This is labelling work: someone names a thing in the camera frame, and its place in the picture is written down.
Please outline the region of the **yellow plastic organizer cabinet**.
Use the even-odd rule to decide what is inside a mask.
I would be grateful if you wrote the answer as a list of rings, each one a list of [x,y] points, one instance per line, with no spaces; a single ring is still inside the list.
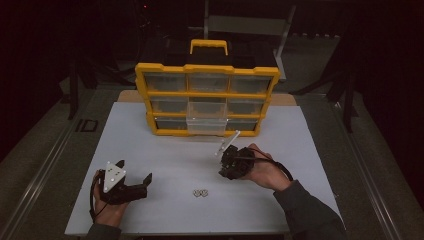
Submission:
[[[224,73],[229,75],[259,75],[273,78],[265,95],[265,107],[253,131],[240,131],[244,137],[259,134],[262,120],[271,103],[271,93],[280,78],[280,70],[269,45],[264,42],[229,44],[224,40],[194,39],[179,41],[150,41],[141,61],[135,66],[136,86],[146,107],[146,121],[155,135],[193,136],[186,130],[159,130],[147,91],[147,73]]]

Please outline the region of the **person's left hand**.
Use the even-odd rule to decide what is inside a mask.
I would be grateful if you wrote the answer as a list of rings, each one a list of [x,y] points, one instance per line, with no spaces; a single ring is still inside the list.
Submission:
[[[110,205],[102,201],[100,198],[101,188],[99,186],[98,175],[99,172],[96,172],[93,177],[94,188],[92,200],[94,201],[94,222],[96,224],[119,228],[129,204]]]

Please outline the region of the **grey metal stand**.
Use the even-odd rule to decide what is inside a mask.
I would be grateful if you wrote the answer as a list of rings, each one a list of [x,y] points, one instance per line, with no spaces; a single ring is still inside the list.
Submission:
[[[282,53],[289,35],[296,5],[289,4],[288,11],[283,14],[283,18],[273,19],[211,14],[210,1],[204,0],[203,37],[208,39],[211,32],[278,36],[280,43],[273,50],[273,54],[281,72],[280,81],[286,81],[287,77],[283,65]]]

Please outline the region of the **black tripod stand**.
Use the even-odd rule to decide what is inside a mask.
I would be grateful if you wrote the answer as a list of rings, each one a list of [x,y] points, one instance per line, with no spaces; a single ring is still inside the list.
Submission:
[[[82,82],[87,89],[95,89],[97,87],[97,80],[90,58],[81,50],[75,49],[70,55],[69,62],[69,120],[75,117],[79,108],[79,82]]]
[[[355,84],[355,65],[358,60],[357,40],[352,32],[346,31],[340,38],[330,60],[320,78],[299,90],[291,91],[292,95],[304,95],[325,84],[331,87],[325,97],[329,102],[338,102],[344,97],[343,123],[346,130],[351,133],[351,117],[353,111],[353,97]]]

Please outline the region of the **white board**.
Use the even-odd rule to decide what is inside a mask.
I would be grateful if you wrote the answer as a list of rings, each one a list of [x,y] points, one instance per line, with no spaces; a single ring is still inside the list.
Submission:
[[[282,163],[313,196],[337,207],[303,112],[298,106],[271,106],[258,136],[264,152]],[[132,202],[122,230],[135,235],[276,234],[287,231],[282,208],[271,191],[250,181],[219,175],[215,152],[221,138],[156,136],[148,129],[141,103],[113,104],[66,227],[84,235],[92,223],[92,176],[108,162],[125,160],[125,182],[139,184],[150,173],[146,198]],[[195,197],[193,190],[208,190]]]

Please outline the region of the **clear plastic drawer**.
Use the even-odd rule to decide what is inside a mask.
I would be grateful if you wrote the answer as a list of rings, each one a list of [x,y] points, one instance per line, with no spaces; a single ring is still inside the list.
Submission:
[[[227,126],[227,102],[221,98],[189,99],[187,131],[191,135],[223,136]]]

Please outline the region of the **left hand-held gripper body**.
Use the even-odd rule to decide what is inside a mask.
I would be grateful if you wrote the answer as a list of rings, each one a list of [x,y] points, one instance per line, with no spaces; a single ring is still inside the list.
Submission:
[[[120,205],[139,200],[138,185],[125,184],[126,171],[108,162],[106,169],[100,170],[100,198],[111,205]]]

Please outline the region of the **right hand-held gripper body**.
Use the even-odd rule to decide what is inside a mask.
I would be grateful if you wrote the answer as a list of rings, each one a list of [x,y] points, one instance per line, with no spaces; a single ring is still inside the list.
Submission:
[[[220,159],[221,169],[233,169],[234,179],[244,177],[254,166],[254,153],[248,148],[238,149],[233,142],[241,134],[236,130],[231,136],[225,138],[215,156]]]

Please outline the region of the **set of clear drawers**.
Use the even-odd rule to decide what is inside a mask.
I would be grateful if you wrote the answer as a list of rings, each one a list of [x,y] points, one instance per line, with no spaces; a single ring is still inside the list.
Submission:
[[[159,130],[186,130],[190,98],[221,98],[227,102],[226,131],[253,131],[265,107],[271,76],[224,73],[147,73],[153,118]]]

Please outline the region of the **metal floor rail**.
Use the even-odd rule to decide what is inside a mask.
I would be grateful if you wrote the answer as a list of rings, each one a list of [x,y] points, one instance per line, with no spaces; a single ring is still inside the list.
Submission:
[[[372,208],[383,230],[387,240],[404,240],[396,226],[393,216],[390,213],[388,206],[380,193],[369,168],[366,165],[365,158],[359,148],[359,145],[352,133],[349,133],[343,123],[343,109],[339,102],[329,104],[338,128],[341,130],[343,138],[348,145],[348,148],[353,154],[353,162],[357,168],[359,177],[364,185]]]
[[[62,155],[95,90],[77,94],[79,106],[57,103],[0,164],[0,240],[12,240]]]

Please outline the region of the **person's right hand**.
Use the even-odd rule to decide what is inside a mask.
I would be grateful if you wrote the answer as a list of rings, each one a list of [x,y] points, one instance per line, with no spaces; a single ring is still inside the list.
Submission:
[[[291,185],[291,181],[283,171],[269,162],[269,159],[272,159],[269,153],[263,152],[254,143],[250,144],[248,148],[254,152],[257,160],[251,171],[242,177],[242,180],[253,181],[261,187],[274,191],[283,191]]]

